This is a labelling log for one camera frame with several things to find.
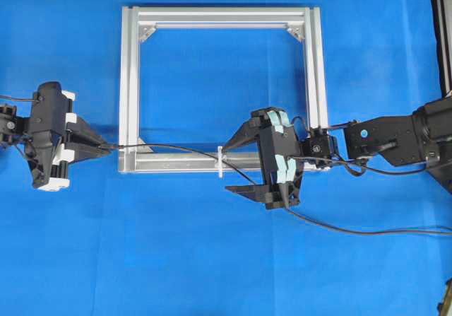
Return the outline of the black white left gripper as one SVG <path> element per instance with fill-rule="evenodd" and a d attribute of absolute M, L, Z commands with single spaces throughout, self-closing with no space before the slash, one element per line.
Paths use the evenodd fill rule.
<path fill-rule="evenodd" d="M 57 192 L 69 186 L 69 163 L 101 158 L 110 150 L 99 148 L 106 141 L 79 116 L 72 113 L 74 93 L 66 93 L 57 81 L 38 86 L 33 93 L 26 127 L 26 156 L 32 175 L 32 186 L 46 192 Z M 69 141 L 66 143 L 66 131 Z"/>

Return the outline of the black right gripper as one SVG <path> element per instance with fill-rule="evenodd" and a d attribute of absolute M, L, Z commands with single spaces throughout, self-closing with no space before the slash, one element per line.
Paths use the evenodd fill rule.
<path fill-rule="evenodd" d="M 286 111 L 268 107 L 253 111 L 231 139 L 222 147 L 233 150 L 255 142 L 261 162 L 262 185 L 226 186 L 229 192 L 255 202 L 267 209 L 288 209 L 299 204 L 299 191 L 304 166 L 299 139 Z"/>

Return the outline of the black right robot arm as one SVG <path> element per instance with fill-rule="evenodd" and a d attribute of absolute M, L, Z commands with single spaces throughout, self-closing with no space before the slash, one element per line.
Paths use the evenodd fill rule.
<path fill-rule="evenodd" d="M 354 176 L 363 175 L 367 161 L 382 156 L 394 167 L 422 164 L 443 188 L 451 190 L 451 98 L 427 103 L 411 115 L 377 117 L 341 124 L 348 160 L 338 152 L 327 128 L 310 129 L 299 139 L 286 111 L 268 107 L 251 117 L 223 146 L 224 151 L 258 146 L 263 183 L 229 186 L 227 190 L 265 205 L 289 208 L 299 203 L 305 163 L 317 169 L 341 164 Z"/>

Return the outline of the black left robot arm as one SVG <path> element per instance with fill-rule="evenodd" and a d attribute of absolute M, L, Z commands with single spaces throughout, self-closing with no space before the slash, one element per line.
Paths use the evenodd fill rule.
<path fill-rule="evenodd" d="M 67 188 L 71 164 L 108 156 L 114 149 L 73 112 L 76 95 L 62 90 L 59 82 L 40 84 L 30 99 L 5 99 L 31 103 L 29 117 L 19 116 L 14 105 L 1 106 L 1 147 L 23 146 L 18 151 L 28 163 L 35 189 Z"/>

